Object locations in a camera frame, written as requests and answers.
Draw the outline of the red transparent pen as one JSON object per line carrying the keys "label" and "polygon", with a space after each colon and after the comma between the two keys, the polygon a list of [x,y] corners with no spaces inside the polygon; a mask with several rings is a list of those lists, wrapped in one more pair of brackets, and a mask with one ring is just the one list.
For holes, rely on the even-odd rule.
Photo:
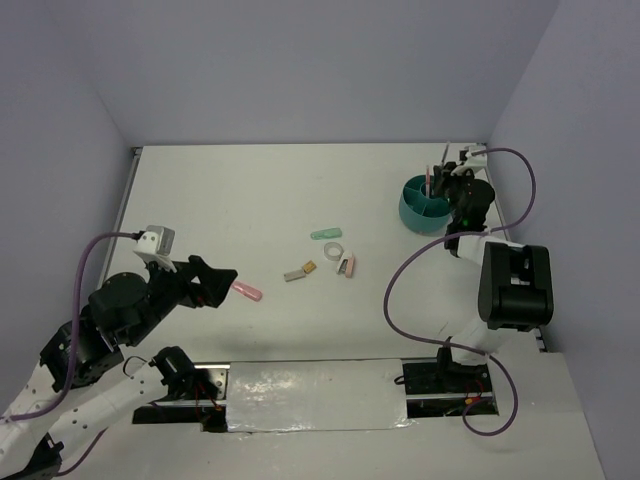
{"label": "red transparent pen", "polygon": [[432,195],[432,168],[427,165],[425,174],[425,196],[431,198]]}

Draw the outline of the grey slim pen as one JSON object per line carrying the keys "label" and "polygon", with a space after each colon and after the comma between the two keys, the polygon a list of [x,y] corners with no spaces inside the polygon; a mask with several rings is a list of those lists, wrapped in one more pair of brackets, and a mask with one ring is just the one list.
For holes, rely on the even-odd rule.
{"label": "grey slim pen", "polygon": [[448,142],[446,142],[446,144],[445,144],[445,148],[444,148],[444,151],[443,151],[443,154],[442,154],[442,157],[441,157],[441,161],[440,161],[440,163],[441,163],[442,165],[444,165],[444,164],[445,164],[445,162],[446,162],[446,159],[447,159],[447,155],[448,155],[448,152],[449,152],[450,145],[451,145],[451,142],[449,142],[449,141],[448,141]]}

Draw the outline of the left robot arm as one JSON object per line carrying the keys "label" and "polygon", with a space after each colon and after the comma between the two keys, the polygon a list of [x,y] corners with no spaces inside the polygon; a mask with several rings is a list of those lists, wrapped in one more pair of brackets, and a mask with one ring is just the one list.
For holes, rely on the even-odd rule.
{"label": "left robot arm", "polygon": [[104,374],[123,364],[122,348],[139,345],[175,308],[217,308],[238,274],[192,255],[174,269],[151,262],[149,276],[121,273],[93,292],[77,321],[64,324],[40,353],[24,389],[1,421],[1,476],[53,479],[92,436],[164,398],[216,402],[222,383],[177,346],[161,349],[105,390]]}

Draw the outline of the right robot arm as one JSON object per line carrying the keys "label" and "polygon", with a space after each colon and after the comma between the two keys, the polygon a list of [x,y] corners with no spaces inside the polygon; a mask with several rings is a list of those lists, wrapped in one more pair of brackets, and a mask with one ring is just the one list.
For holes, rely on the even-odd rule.
{"label": "right robot arm", "polygon": [[445,249],[480,267],[477,313],[438,349],[434,369],[442,389],[457,391],[516,334],[549,324],[554,313],[550,255],[543,246],[488,234],[486,216],[495,190],[473,171],[456,173],[452,162],[436,166],[431,193],[450,207],[446,233],[462,235],[445,241]]}

